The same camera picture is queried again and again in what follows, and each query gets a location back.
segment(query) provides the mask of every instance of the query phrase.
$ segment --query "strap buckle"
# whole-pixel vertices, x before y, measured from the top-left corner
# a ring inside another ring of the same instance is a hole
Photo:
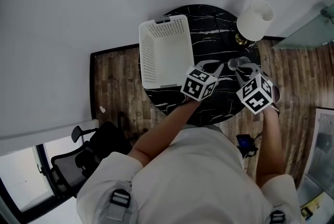
[[[111,195],[110,202],[125,208],[129,208],[131,201],[131,195],[123,189],[114,190]]]
[[[270,224],[282,224],[285,222],[285,214],[280,210],[275,210],[270,214]]]

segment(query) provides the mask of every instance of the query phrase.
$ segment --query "round table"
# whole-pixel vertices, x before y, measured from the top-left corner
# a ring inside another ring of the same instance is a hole
[[[252,63],[260,65],[257,45],[254,42],[244,46],[236,44],[233,36],[237,30],[236,17],[221,8],[188,5],[174,9],[164,17],[173,15],[185,15],[188,18],[195,65],[204,60],[219,60],[225,64],[214,93],[202,102],[187,123],[210,125],[236,115],[244,105],[236,95],[240,86],[235,71],[228,68],[228,61],[246,56]],[[211,67],[206,65],[205,71],[212,73],[219,64],[212,64]],[[145,92],[160,111],[169,114],[185,99],[180,89],[181,87],[145,89]]]

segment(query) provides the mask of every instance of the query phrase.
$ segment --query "basket handle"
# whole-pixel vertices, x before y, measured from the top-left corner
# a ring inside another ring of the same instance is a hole
[[[156,22],[157,25],[161,24],[161,23],[164,23],[164,22],[169,22],[171,21],[171,19],[169,17],[162,17],[162,18],[159,18],[157,20],[154,20]]]

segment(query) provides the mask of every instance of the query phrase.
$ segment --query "office chair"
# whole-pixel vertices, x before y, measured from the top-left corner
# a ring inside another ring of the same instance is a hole
[[[72,140],[76,142],[83,135],[95,134],[78,149],[64,155],[51,158],[52,169],[48,177],[59,197],[77,196],[77,193],[94,173],[102,159],[113,151],[127,155],[132,146],[122,131],[121,117],[118,113],[118,128],[111,122],[105,122],[100,128],[83,131],[76,126],[72,132]]]

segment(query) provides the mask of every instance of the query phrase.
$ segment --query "white lamp shade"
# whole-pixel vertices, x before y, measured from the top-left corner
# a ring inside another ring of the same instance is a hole
[[[237,19],[236,26],[240,34],[251,41],[261,40],[273,20],[271,6],[262,0],[253,0],[252,4]]]

